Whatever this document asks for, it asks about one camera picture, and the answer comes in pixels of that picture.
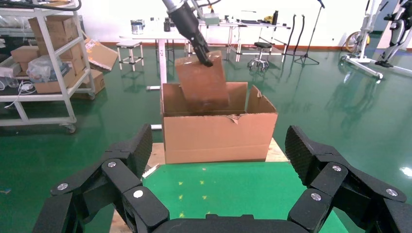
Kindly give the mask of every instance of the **bottle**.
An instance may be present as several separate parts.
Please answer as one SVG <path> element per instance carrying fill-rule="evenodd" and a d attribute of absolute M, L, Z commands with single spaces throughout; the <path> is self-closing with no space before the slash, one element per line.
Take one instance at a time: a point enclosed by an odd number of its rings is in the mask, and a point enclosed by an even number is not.
<path fill-rule="evenodd" d="M 163 23 L 164 25 L 164 31 L 165 32 L 170 32 L 170 20 L 169 18 L 165 18 L 165 22 Z"/>
<path fill-rule="evenodd" d="M 155 22 L 155 18 L 154 17 L 150 17 L 150 21 L 149 21 L 149 31 L 154 32 L 156 29 L 156 22 Z"/>

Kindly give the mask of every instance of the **wooden board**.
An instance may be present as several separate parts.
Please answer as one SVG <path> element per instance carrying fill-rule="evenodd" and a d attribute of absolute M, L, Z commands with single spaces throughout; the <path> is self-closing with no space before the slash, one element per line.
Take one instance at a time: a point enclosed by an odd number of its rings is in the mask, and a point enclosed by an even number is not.
<path fill-rule="evenodd" d="M 272 138 L 269 145 L 268 154 L 266 155 L 266 162 L 288 162 L 283 151 L 280 149 L 279 145 Z M 152 155 L 147 163 L 149 166 L 154 167 L 157 164 L 165 164 L 165 150 L 163 143 L 153 143 L 152 145 Z M 121 219 L 120 215 L 115 210 L 113 214 L 112 225 L 110 227 L 109 233 L 131 233 L 127 225 Z"/>

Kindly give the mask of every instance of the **open cardboard box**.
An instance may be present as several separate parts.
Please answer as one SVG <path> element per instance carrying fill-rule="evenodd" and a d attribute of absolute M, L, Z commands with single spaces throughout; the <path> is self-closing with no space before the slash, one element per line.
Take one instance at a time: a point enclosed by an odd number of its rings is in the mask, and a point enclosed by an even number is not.
<path fill-rule="evenodd" d="M 179 84 L 162 86 L 163 137 L 167 164 L 264 161 L 277 110 L 252 86 L 245 110 L 247 83 L 226 83 L 230 103 L 203 114 L 188 110 Z"/>

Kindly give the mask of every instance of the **white shelf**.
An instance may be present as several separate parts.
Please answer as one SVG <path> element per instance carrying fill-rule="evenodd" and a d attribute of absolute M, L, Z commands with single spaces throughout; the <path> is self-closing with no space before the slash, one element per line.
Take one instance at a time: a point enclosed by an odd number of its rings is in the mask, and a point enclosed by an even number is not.
<path fill-rule="evenodd" d="M 60 8 L 74 8 L 75 3 L 72 2 L 67 5 L 59 6 Z M 67 43 L 63 47 L 54 51 L 52 41 L 50 39 L 49 32 L 47 30 L 46 22 L 44 16 L 49 16 L 57 13 L 61 13 L 62 11 L 57 10 L 47 10 L 47 9 L 16 9 L 16 8 L 0 8 L 0 15 L 1 16 L 25 16 L 25 17 L 37 17 L 40 29 L 43 33 L 43 37 L 45 39 L 46 46 L 48 48 L 48 52 L 53 63 L 53 68 L 56 70 L 57 81 L 59 82 L 59 86 L 61 88 L 61 93 L 59 94 L 33 94 L 33 95 L 1 95 L 0 91 L 0 102 L 14 102 L 14 105 L 20 115 L 20 119 L 2 119 L 0 120 L 0 126 L 13 126 L 13 125 L 38 125 L 38 124 L 60 124 L 63 126 L 68 127 L 69 131 L 72 133 L 75 129 L 74 123 L 76 123 L 77 119 L 73 111 L 73 107 L 70 102 L 70 97 L 74 93 L 88 93 L 90 95 L 94 95 L 95 87 L 93 78 L 90 74 L 90 64 L 87 59 L 87 51 L 85 48 L 85 42 L 82 37 L 82 30 L 80 28 L 80 21 L 79 16 L 76 11 L 73 11 L 74 20 L 77 26 L 77 32 L 79 37 L 72 40 L 71 42 Z M 18 33 L 17 30 L 8 30 L 9 34 Z M 57 62 L 57 58 L 62 53 L 66 52 L 70 48 L 72 48 L 77 43 L 81 44 L 82 53 L 84 55 L 83 60 L 86 64 L 85 73 L 79 78 L 79 80 L 74 84 L 73 87 L 65 88 L 63 76 L 59 70 L 59 65 Z M 90 88 L 81 88 L 79 86 L 83 83 L 85 78 L 88 77 L 90 81 Z M 66 105 L 67 112 L 69 114 L 68 117 L 42 117 L 42 118 L 28 118 L 21 102 L 33 102 L 33 101 L 64 101 Z"/>
<path fill-rule="evenodd" d="M 81 78 L 76 82 L 76 84 L 73 87 L 67 88 L 67 93 L 71 97 L 75 92 L 77 92 L 77 89 L 79 86 L 84 82 L 85 78 L 90 74 L 90 69 L 85 69 L 85 73 L 81 76 Z M 87 89 L 88 91 L 81 91 L 82 93 L 90 92 L 90 89 Z M 12 95 L 12 96 L 2 96 L 0 95 L 0 102 L 13 102 L 17 98 L 17 95 Z M 31 101 L 59 101 L 59 100 L 64 100 L 62 94 L 32 94 L 32 95 L 20 95 L 18 97 L 19 102 L 31 102 Z"/>
<path fill-rule="evenodd" d="M 66 5 L 58 6 L 60 8 L 75 8 L 76 3 L 71 2 Z M 48 10 L 48 9 L 41 9 L 36 8 L 36 10 L 41 11 L 43 16 L 50 16 L 55 15 L 58 13 L 62 13 L 62 11 L 58 10 Z M 35 9 L 22 9 L 22 8 L 0 8 L 0 16 L 24 16 L 24 17 L 36 17 L 37 12 Z"/>

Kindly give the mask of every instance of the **tripod stand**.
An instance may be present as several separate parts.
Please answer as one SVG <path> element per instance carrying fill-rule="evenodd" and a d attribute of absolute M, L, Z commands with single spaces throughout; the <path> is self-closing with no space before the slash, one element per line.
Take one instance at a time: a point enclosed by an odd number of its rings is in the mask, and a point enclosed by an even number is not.
<path fill-rule="evenodd" d="M 313 59 L 313 58 L 310 58 L 310 57 L 309 57 L 309 54 L 308 54 L 309 49 L 310 49 L 310 45 L 311 45 L 311 43 L 312 43 L 313 35 L 315 34 L 316 25 L 318 24 L 319 15 L 321 14 L 322 8 L 325 8 L 325 5 L 323 5 L 323 2 L 322 2 L 321 0 L 318 0 L 318 1 L 320 2 L 321 6 L 320 6 L 320 8 L 319 8 L 318 17 L 316 18 L 315 27 L 313 27 L 312 36 L 311 36 L 311 38 L 310 38 L 310 42 L 309 42 L 309 45 L 308 45 L 308 49 L 306 50 L 305 54 L 303 54 L 303 55 L 297 54 L 297 55 L 296 55 L 296 56 L 300 56 L 300 58 L 298 58 L 298 59 L 295 60 L 295 62 L 296 62 L 296 63 L 299 63 L 299 64 L 305 65 L 306 59 L 310 59 L 310 60 L 312 60 L 312 61 L 315 62 L 315 64 L 313 64 L 313 65 L 319 65 L 319 62 L 316 61 L 316 60 Z"/>

